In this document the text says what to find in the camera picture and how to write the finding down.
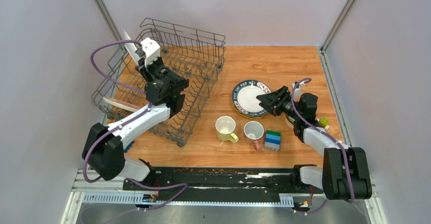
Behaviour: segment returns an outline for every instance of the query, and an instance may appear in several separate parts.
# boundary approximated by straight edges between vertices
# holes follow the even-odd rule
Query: cable
[[[92,64],[92,65],[93,65],[93,67],[96,69],[96,71],[97,71],[98,73],[100,73],[100,75],[102,75],[104,78],[108,79],[109,81],[114,82],[114,83],[116,83],[116,84],[118,84],[118,85],[121,85],[121,86],[123,86],[123,87],[126,87],[126,88],[129,88],[129,89],[132,89],[132,90],[138,91],[139,93],[142,93],[142,94],[144,94],[144,95],[145,95],[145,92],[144,92],[144,91],[142,91],[142,90],[140,90],[140,89],[138,89],[138,88],[135,88],[135,87],[133,87],[133,86],[130,86],[130,85],[127,85],[127,84],[121,83],[121,82],[119,82],[119,81],[117,81],[117,80],[115,80],[115,79],[113,79],[113,78],[109,77],[108,75],[106,75],[105,73],[103,73],[103,72],[102,72],[102,71],[97,67],[97,65],[96,65],[96,63],[95,63],[95,61],[94,61],[94,55],[95,55],[97,52],[99,52],[100,50],[102,50],[102,49],[104,49],[104,48],[106,48],[106,47],[109,47],[109,46],[121,45],[121,44],[127,44],[127,43],[134,43],[134,44],[137,44],[138,46],[142,47],[142,44],[141,44],[139,41],[136,41],[136,40],[120,40],[120,41],[112,42],[112,43],[109,43],[109,44],[103,45],[103,46],[101,46],[101,47],[99,47],[99,48],[95,49],[95,50],[91,53],[91,55],[90,55],[91,64]]]
[[[307,203],[309,202],[309,203],[310,203],[310,205],[312,205],[312,204],[313,204],[313,194],[314,194],[314,193],[313,193],[313,186],[311,186],[311,185],[310,185],[310,198],[309,198],[308,200],[306,200],[306,201],[305,201],[305,202],[307,202]]]
[[[140,42],[138,42],[138,41],[135,41],[135,40],[121,40],[121,41],[117,41],[117,42],[109,43],[109,44],[106,44],[106,45],[104,45],[104,46],[101,46],[101,47],[99,47],[99,48],[95,49],[95,50],[91,53],[91,56],[90,56],[91,64],[92,64],[92,65],[93,65],[93,67],[96,69],[96,71],[97,71],[99,74],[101,74],[103,77],[105,77],[106,79],[108,79],[108,80],[110,80],[110,81],[112,81],[112,82],[114,82],[114,83],[116,83],[116,84],[118,84],[118,85],[121,85],[121,86],[124,86],[124,87],[126,87],[126,88],[129,88],[129,89],[132,89],[132,90],[138,91],[139,93],[142,93],[143,95],[145,95],[145,92],[144,92],[144,91],[142,91],[142,90],[140,90],[140,89],[138,89],[138,88],[135,88],[135,87],[132,87],[132,86],[129,86],[129,85],[123,84],[123,83],[121,83],[121,82],[119,82],[119,81],[117,81],[117,80],[115,80],[115,79],[113,79],[113,78],[109,77],[108,75],[106,75],[105,73],[103,73],[103,72],[102,72],[102,71],[97,67],[97,65],[96,65],[96,63],[95,63],[94,56],[95,56],[95,54],[96,54],[98,51],[100,51],[100,50],[102,50],[102,49],[104,49],[104,48],[106,48],[106,47],[109,47],[109,46],[114,46],[114,45],[119,45],[119,44],[126,44],[126,43],[134,43],[134,44],[137,44],[137,45],[139,45],[139,46],[141,46],[141,47],[142,47],[142,44],[141,44]],[[106,138],[106,137],[107,137],[109,134],[111,134],[112,132],[114,132],[114,131],[116,131],[116,130],[120,129],[120,127],[125,126],[125,125],[127,125],[127,124],[129,124],[129,123],[131,123],[131,122],[135,121],[136,119],[140,118],[141,116],[145,115],[145,114],[148,112],[148,109],[149,109],[149,108],[151,108],[151,106],[152,106],[152,105],[151,105],[151,103],[148,103],[147,108],[146,108],[144,111],[142,111],[141,113],[139,113],[139,114],[138,114],[138,115],[136,115],[135,117],[133,117],[133,118],[131,118],[131,119],[129,119],[129,120],[127,120],[127,121],[123,122],[122,124],[120,124],[120,125],[118,125],[118,126],[114,127],[113,129],[111,129],[111,130],[107,131],[106,133],[104,133],[102,136],[100,136],[100,137],[99,137],[99,138],[98,138],[98,139],[93,143],[93,145],[90,147],[90,149],[88,150],[87,154],[85,155],[85,159],[84,159],[84,166],[83,166],[83,171],[82,171],[82,173],[83,173],[83,176],[84,176],[85,181],[87,181],[87,182],[89,182],[89,183],[93,183],[93,182],[98,181],[98,180],[102,177],[102,176],[98,176],[98,177],[97,177],[97,178],[95,178],[95,179],[89,179],[89,177],[88,177],[88,175],[87,175],[87,164],[88,164],[88,160],[89,160],[89,157],[90,157],[91,153],[93,152],[94,148],[97,146],[97,144],[99,144],[99,143],[100,143],[104,138]],[[176,197],[178,197],[178,196],[179,196],[182,192],[184,192],[184,190],[188,187],[187,183],[180,183],[180,184],[176,184],[176,185],[172,185],[172,186],[167,186],[167,187],[160,187],[160,186],[159,186],[159,187],[149,187],[149,186],[145,186],[145,185],[143,185],[143,184],[139,183],[138,181],[136,181],[136,180],[134,180],[134,179],[129,179],[129,180],[130,180],[130,181],[132,181],[133,183],[135,183],[136,185],[138,185],[138,186],[142,187],[142,188],[146,188],[146,189],[153,189],[153,190],[159,190],[159,193],[160,193],[160,190],[165,190],[165,189],[171,189],[171,188],[176,188],[176,187],[184,186],[184,187],[183,187],[183,188],[182,188],[182,189],[181,189],[177,194],[175,194],[173,197],[171,197],[170,199],[168,199],[167,201],[165,201],[163,204],[160,204],[160,205],[158,205],[158,206],[151,207],[151,208],[140,208],[140,209],[143,209],[144,211],[147,211],[147,210],[156,210],[156,209],[162,208],[163,206],[165,206],[166,204],[168,204],[169,202],[171,202],[173,199],[175,199]],[[132,211],[135,211],[135,209],[125,211],[125,212],[121,213],[120,215],[117,215],[117,216],[115,216],[115,217],[113,217],[113,218],[109,219],[108,221],[106,221],[106,222],[104,222],[104,223],[111,222],[112,220],[114,220],[114,219],[116,219],[116,218],[118,218],[118,217],[120,217],[120,216],[123,216],[123,215],[125,215],[125,214],[128,214],[128,213],[130,213],[130,212],[132,212]]]
[[[303,79],[299,80],[295,84],[295,86],[293,86],[293,90],[292,91],[295,91],[297,89],[297,87],[301,83],[307,84],[309,82],[311,82],[311,78],[303,78]],[[315,127],[314,125],[312,125],[311,123],[309,123],[307,120],[305,120],[305,118],[303,118],[301,116],[301,114],[298,112],[298,110],[296,109],[295,101],[293,100],[293,97],[291,97],[290,100],[291,100],[291,103],[292,103],[292,108],[295,111],[296,115],[299,117],[299,119],[301,119],[309,127],[313,128],[314,130],[316,130],[316,131],[320,132],[321,134],[327,136],[332,142],[334,142],[341,149],[341,153],[343,154],[344,167],[346,168],[346,176],[347,176],[347,182],[348,182],[348,185],[349,185],[349,192],[350,192],[350,200],[348,200],[347,202],[349,202],[349,203],[355,202],[355,192],[353,192],[353,184],[352,184],[352,178],[350,177],[349,162],[347,161],[347,154],[346,154],[346,150],[344,149],[343,145],[340,144],[337,139],[335,139],[333,136],[331,136],[327,132],[318,129],[317,127]]]
[[[140,90],[140,89],[138,89],[138,88],[135,88],[135,87],[129,86],[129,85],[127,85],[127,84],[121,83],[121,82],[119,82],[119,81],[117,81],[117,80],[115,80],[115,79],[113,79],[113,78],[109,77],[109,76],[108,76],[108,75],[106,75],[105,73],[103,73],[103,72],[102,72],[102,71],[97,67],[96,62],[95,62],[95,60],[94,60],[94,56],[95,56],[95,54],[96,54],[97,52],[99,52],[100,50],[105,49],[106,47],[109,47],[109,46],[121,45],[121,44],[127,44],[127,43],[134,43],[134,44],[137,44],[138,46],[142,47],[142,44],[141,44],[139,41],[136,41],[136,40],[120,40],[120,41],[112,42],[112,43],[109,43],[109,44],[103,45],[103,46],[101,46],[101,47],[99,47],[99,48],[96,48],[96,49],[91,53],[91,55],[90,55],[90,61],[91,61],[91,64],[92,64],[92,65],[93,65],[93,67],[96,69],[96,71],[97,71],[98,73],[100,73],[100,75],[102,75],[104,78],[108,79],[109,81],[112,81],[112,82],[114,82],[114,83],[116,83],[116,84],[118,84],[118,85],[121,85],[121,86],[123,86],[123,87],[126,87],[126,88],[129,88],[129,89],[132,89],[132,90],[138,91],[139,93],[141,93],[141,94],[145,95],[145,92],[144,92],[144,91],[142,91],[142,90]],[[94,148],[97,146],[97,144],[99,144],[99,143],[100,143],[104,138],[106,138],[109,134],[111,134],[112,132],[114,132],[114,131],[118,130],[121,126],[125,126],[125,125],[129,124],[130,122],[132,122],[132,121],[134,121],[134,120],[138,119],[139,117],[143,116],[145,113],[147,113],[147,111],[148,111],[148,110],[144,110],[142,113],[138,114],[137,116],[133,117],[132,119],[130,119],[130,120],[128,120],[128,121],[125,121],[125,122],[123,122],[121,125],[119,125],[119,126],[117,126],[117,127],[113,128],[113,129],[111,129],[111,130],[107,131],[105,134],[103,134],[100,138],[98,138],[98,139],[94,142],[94,144],[90,147],[90,149],[88,150],[87,154],[85,155],[85,159],[84,159],[84,167],[83,167],[83,170],[82,170],[82,174],[83,174],[83,176],[84,176],[85,181],[87,181],[87,182],[89,182],[89,183],[93,183],[93,182],[98,181],[98,180],[101,178],[101,176],[98,176],[98,177],[97,177],[97,178],[95,178],[95,179],[89,179],[89,178],[88,178],[88,175],[87,175],[87,164],[88,164],[88,159],[90,158],[90,155],[91,155],[91,153],[93,152]]]
[[[106,133],[104,133],[102,136],[100,136],[94,143],[93,143],[93,145],[90,147],[90,149],[88,150],[88,152],[87,152],[87,154],[85,155],[85,159],[84,159],[84,166],[83,166],[83,169],[82,169],[82,175],[84,176],[84,179],[85,179],[85,181],[87,181],[87,182],[89,182],[89,183],[93,183],[93,182],[96,182],[96,181],[98,181],[100,178],[101,178],[101,176],[98,176],[97,178],[95,178],[95,179],[89,179],[88,178],[88,175],[87,175],[87,164],[88,164],[88,160],[90,159],[90,155],[91,155],[91,153],[93,152],[93,150],[94,150],[94,148],[97,146],[97,144],[99,144],[104,138],[106,138],[109,134],[111,134],[112,132],[114,132],[114,131],[116,131],[116,130],[118,130],[118,129],[120,129],[120,127],[124,127],[124,126],[126,126],[127,124],[129,124],[129,123],[131,123],[132,121],[135,121],[136,119],[138,119],[139,117],[141,117],[141,116],[143,116],[143,115],[145,115],[147,112],[148,112],[148,108],[150,108],[151,107],[151,104],[150,103],[148,103],[148,105],[147,105],[147,109],[145,109],[143,112],[141,112],[141,113],[139,113],[138,115],[136,115],[135,117],[133,117],[133,118],[131,118],[131,119],[129,119],[129,120],[127,120],[127,121],[125,121],[125,122],[123,122],[122,124],[120,124],[120,125],[118,125],[118,126],[116,126],[116,127],[114,127],[113,129],[111,129],[111,130],[109,130],[109,131],[107,131]]]
[[[119,214],[117,216],[114,216],[113,218],[111,218],[111,219],[103,222],[103,224],[107,224],[107,223],[109,223],[109,222],[111,222],[111,221],[119,218],[120,216],[126,215],[126,214],[128,214],[130,212],[134,212],[134,211],[137,211],[137,210],[143,210],[144,212],[146,212],[148,210],[157,210],[159,208],[162,208],[163,206],[167,205],[172,200],[174,200],[176,197],[178,197],[188,187],[187,183],[175,184],[175,185],[168,186],[168,187],[150,187],[150,186],[145,186],[142,183],[140,183],[140,182],[138,182],[138,181],[136,181],[134,179],[128,178],[128,180],[131,181],[131,182],[133,182],[134,184],[138,185],[141,188],[146,188],[146,189],[150,189],[150,190],[166,190],[166,189],[171,189],[171,188],[176,188],[176,187],[181,187],[181,186],[183,186],[183,188],[178,193],[176,193],[174,196],[172,196],[170,199],[168,199],[167,201],[163,202],[162,204],[159,204],[159,205],[154,206],[154,207],[149,207],[149,208],[138,208],[138,209],[134,208],[134,209],[131,209],[131,210],[127,210],[127,211],[125,211],[125,212],[123,212],[123,213],[121,213],[121,214]]]
[[[303,212],[303,211],[298,211],[298,210],[293,210],[293,213],[299,213],[299,214],[302,214],[302,215],[312,215],[312,214],[316,214],[316,213],[318,213],[319,211],[321,211],[322,209],[323,209],[323,207],[325,207],[327,204],[328,204],[328,202],[329,202],[329,200],[328,199],[325,199],[325,201],[322,203],[322,205],[319,207],[319,208],[317,208],[316,210],[313,210],[313,211],[307,211],[307,212]]]

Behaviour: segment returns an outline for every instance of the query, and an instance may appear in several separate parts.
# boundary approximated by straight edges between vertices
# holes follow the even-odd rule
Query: decorative plate rim
[[[245,109],[243,109],[239,103],[238,103],[238,93],[241,89],[243,89],[244,87],[248,87],[251,85],[257,86],[260,89],[262,89],[265,93],[271,93],[272,90],[268,87],[268,85],[266,85],[265,83],[259,81],[259,80],[254,80],[254,79],[248,79],[248,80],[244,80],[241,81],[240,83],[238,83],[237,85],[235,85],[233,91],[232,91],[232,102],[233,102],[233,107],[238,111],[238,113],[240,115],[243,115],[247,118],[260,118],[264,115],[266,115],[268,112],[265,109],[262,109],[259,112],[250,112],[247,111]]]

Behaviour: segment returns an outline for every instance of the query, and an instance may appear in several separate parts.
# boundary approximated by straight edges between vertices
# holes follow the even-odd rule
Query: wire dish rack
[[[150,129],[151,132],[176,141],[184,146],[193,132],[202,110],[209,99],[214,84],[225,62],[225,36],[197,30],[182,25],[145,18],[140,24],[142,31],[138,41],[150,37],[161,47],[163,62],[172,71],[189,79],[189,87],[182,110],[169,120]],[[123,45],[108,61],[108,75],[122,83],[143,90],[146,84],[135,70],[135,62]],[[118,86],[108,79],[102,81],[91,96],[93,103],[110,120],[120,120],[131,112],[108,105],[103,97],[115,98],[124,102],[144,106],[145,96],[128,88]]]

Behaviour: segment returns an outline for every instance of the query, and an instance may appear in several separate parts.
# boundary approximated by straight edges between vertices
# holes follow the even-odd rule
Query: mug
[[[244,126],[245,140],[253,144],[255,150],[260,150],[260,139],[262,139],[264,129],[262,124],[256,121],[249,121]]]
[[[215,122],[215,130],[217,131],[217,137],[222,141],[238,142],[238,136],[233,131],[235,130],[235,120],[230,116],[222,116]]]

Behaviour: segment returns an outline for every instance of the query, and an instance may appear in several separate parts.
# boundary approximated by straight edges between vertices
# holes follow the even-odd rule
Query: blue block
[[[269,138],[265,138],[265,142],[273,143],[273,144],[280,144],[280,140],[269,139]]]
[[[265,136],[267,139],[275,139],[275,140],[278,140],[278,141],[280,141],[280,139],[282,138],[282,137],[280,137],[280,136],[277,136],[277,135],[272,135],[272,134],[266,134],[266,136]]]

